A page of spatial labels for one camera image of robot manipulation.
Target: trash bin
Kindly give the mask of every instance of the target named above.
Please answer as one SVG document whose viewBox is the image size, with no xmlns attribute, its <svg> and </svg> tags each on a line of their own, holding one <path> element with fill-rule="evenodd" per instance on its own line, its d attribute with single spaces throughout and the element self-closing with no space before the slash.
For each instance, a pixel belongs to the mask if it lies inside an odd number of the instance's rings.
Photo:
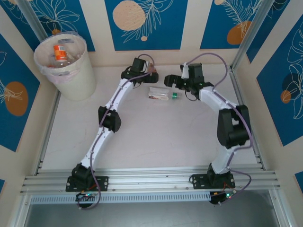
<svg viewBox="0 0 303 227">
<path fill-rule="evenodd" d="M 51 56 L 53 46 L 63 44 L 71 56 L 80 56 L 74 63 L 54 68 Z M 40 72 L 51 81 L 64 97 L 80 101 L 90 97 L 96 89 L 85 40 L 75 32 L 60 33 L 45 39 L 35 49 L 34 60 Z"/>
</svg>

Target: black bracket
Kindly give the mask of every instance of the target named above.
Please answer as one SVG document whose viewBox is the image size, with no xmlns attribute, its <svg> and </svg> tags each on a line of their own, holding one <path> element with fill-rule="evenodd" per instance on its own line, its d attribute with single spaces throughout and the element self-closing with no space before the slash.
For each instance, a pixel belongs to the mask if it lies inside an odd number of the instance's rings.
<svg viewBox="0 0 303 227">
<path fill-rule="evenodd" d="M 127 67 L 122 73 L 121 73 L 121 79 L 131 79 L 137 76 L 144 75 L 146 72 L 143 71 L 144 65 L 146 65 L 146 61 L 140 58 L 135 58 L 133 61 L 133 65 Z M 136 83 L 148 83 L 148 84 L 154 84 L 157 83 L 159 80 L 159 75 L 156 71 L 150 73 L 150 75 L 147 75 L 145 77 L 137 78 L 132 80 L 133 84 Z"/>
<path fill-rule="evenodd" d="M 108 187 L 108 176 L 96 176 L 100 190 L 102 192 L 107 191 Z M 86 168 L 82 166 L 81 163 L 72 170 L 71 176 L 67 179 L 66 183 L 66 192 L 81 192 L 81 191 L 90 191 L 97 192 L 98 188 L 96 187 L 94 178 L 91 174 L 90 167 Z"/>
<path fill-rule="evenodd" d="M 99 118 L 99 124 L 101 123 L 101 120 L 107 111 L 106 107 L 100 106 L 98 109 L 98 118 Z M 116 110 L 110 110 L 105 117 L 102 126 L 108 128 L 110 131 L 116 132 L 119 130 L 121 126 L 121 119 L 119 117 L 119 114 L 116 112 Z"/>
<path fill-rule="evenodd" d="M 223 189 L 225 185 L 235 188 L 235 182 L 232 173 L 216 174 L 211 164 L 207 174 L 193 174 L 189 179 L 194 189 Z"/>
<path fill-rule="evenodd" d="M 184 66 L 180 65 L 181 71 L 183 71 Z M 198 100 L 200 100 L 199 92 L 204 87 L 212 86 L 210 82 L 204 81 L 202 64 L 190 64 L 188 65 L 188 78 L 182 79 L 181 76 L 168 75 L 164 79 L 164 84 L 167 87 L 172 87 L 175 84 L 176 88 L 180 90 L 185 90 L 194 95 Z"/>
<path fill-rule="evenodd" d="M 245 122 L 250 129 L 250 116 L 248 108 L 245 105 L 238 105 L 236 109 L 240 112 Z M 233 125 L 232 120 L 238 121 L 238 124 Z M 217 137 L 222 146 L 227 149 L 236 146 L 244 145 L 249 140 L 246 128 L 233 109 L 222 109 L 219 111 Z"/>
</svg>

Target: plastic bag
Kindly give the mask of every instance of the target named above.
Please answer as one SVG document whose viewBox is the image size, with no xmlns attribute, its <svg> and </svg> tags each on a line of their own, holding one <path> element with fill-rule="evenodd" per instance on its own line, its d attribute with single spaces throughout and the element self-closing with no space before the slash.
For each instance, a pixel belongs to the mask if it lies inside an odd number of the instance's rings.
<svg viewBox="0 0 303 227">
<path fill-rule="evenodd" d="M 71 65 L 63 68 L 52 68 L 50 56 L 53 55 L 53 46 L 57 43 L 63 44 L 72 56 L 80 55 Z M 48 80 L 54 84 L 67 83 L 77 75 L 81 69 L 84 59 L 87 57 L 87 45 L 85 40 L 76 32 L 62 32 L 43 40 L 35 49 L 34 61 Z"/>
</svg>

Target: white arm segment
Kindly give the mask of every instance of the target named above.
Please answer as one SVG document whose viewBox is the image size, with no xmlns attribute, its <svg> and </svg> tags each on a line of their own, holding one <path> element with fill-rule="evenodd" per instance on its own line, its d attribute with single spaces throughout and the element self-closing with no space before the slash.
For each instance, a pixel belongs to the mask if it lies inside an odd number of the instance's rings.
<svg viewBox="0 0 303 227">
<path fill-rule="evenodd" d="M 201 102 L 206 103 L 215 112 L 216 119 L 218 119 L 220 110 L 231 109 L 230 106 L 228 106 L 223 100 L 221 100 L 217 95 L 214 94 L 213 87 L 205 87 L 201 89 L 199 96 Z M 218 154 L 215 160 L 212 162 L 212 167 L 216 174 L 224 174 L 229 171 L 229 169 L 227 168 L 228 160 L 232 155 L 234 149 L 238 146 L 234 146 L 230 149 L 227 149 L 226 147 L 222 146 L 219 141 L 218 144 L 220 145 L 218 148 Z"/>
<path fill-rule="evenodd" d="M 110 109 L 116 110 L 118 112 L 118 107 L 123 102 L 123 100 L 125 99 L 127 94 L 134 87 L 134 84 L 132 82 L 127 82 L 127 81 L 128 81 L 127 79 L 120 80 L 117 90 L 115 91 L 114 95 L 109 100 L 109 102 L 105 105 L 107 109 L 110 108 L 112 105 L 112 107 Z M 114 132 L 110 131 L 108 128 L 99 127 L 98 133 L 97 133 L 92 145 L 90 146 L 89 151 L 87 152 L 85 157 L 81 160 L 81 163 L 84 167 L 86 167 L 86 168 L 90 167 L 90 154 L 91 154 L 92 148 L 93 148 L 96 140 L 98 140 L 98 142 L 96 143 L 96 145 L 94 147 L 94 153 L 92 156 L 92 164 L 93 164 L 93 168 L 95 168 L 95 161 L 98 159 L 98 156 L 102 152 L 102 148 L 104 148 L 107 141 L 109 141 L 109 139 L 112 137 L 113 134 L 114 134 Z"/>
</svg>

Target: green bottle cap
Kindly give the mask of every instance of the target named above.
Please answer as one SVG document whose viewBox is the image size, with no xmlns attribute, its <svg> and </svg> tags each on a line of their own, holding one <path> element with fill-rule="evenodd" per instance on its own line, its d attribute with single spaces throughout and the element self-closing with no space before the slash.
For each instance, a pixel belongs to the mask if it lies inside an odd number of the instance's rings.
<svg viewBox="0 0 303 227">
<path fill-rule="evenodd" d="M 177 99 L 177 97 L 178 97 L 178 93 L 173 92 L 173 93 L 172 93 L 172 99 L 173 99 L 173 100 L 174 100 L 174 99 Z"/>
</svg>

